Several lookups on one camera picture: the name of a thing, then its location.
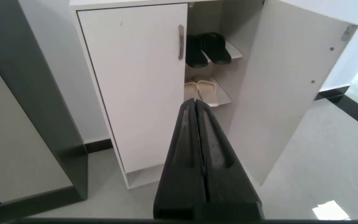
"slipper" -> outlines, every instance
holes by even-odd
[[[219,106],[218,96],[216,95],[216,84],[202,76],[194,77],[194,81],[197,83],[197,92],[201,100],[210,107]]]
[[[218,65],[231,63],[231,56],[226,50],[226,41],[221,34],[212,32],[201,35],[203,52]]]
[[[194,35],[186,38],[186,64],[193,68],[202,68],[208,61],[201,50],[201,39]]]
[[[197,83],[185,83],[185,101],[192,98],[200,99],[200,96],[197,93]]]

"white cabinet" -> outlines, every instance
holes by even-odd
[[[345,48],[350,24],[279,0],[184,2],[71,0],[127,186],[159,180],[184,81],[197,74],[218,84],[225,105],[213,112],[262,183]],[[232,63],[186,66],[186,31],[221,33]]]
[[[183,101],[187,4],[78,17],[125,172],[163,164]]]

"cabinet handle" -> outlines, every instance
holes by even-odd
[[[179,28],[179,60],[183,59],[183,51],[184,49],[184,45],[185,45],[185,31],[182,25],[178,26]]]

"open cabinet door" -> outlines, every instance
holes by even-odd
[[[279,0],[265,2],[228,134],[259,184],[344,50],[349,26],[348,32],[356,28]]]

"gray floor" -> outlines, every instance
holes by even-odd
[[[127,190],[114,151],[89,155],[89,199],[36,217],[152,218],[158,183]],[[335,202],[358,219],[358,122],[328,100],[313,103],[267,180],[266,218],[315,219]]]

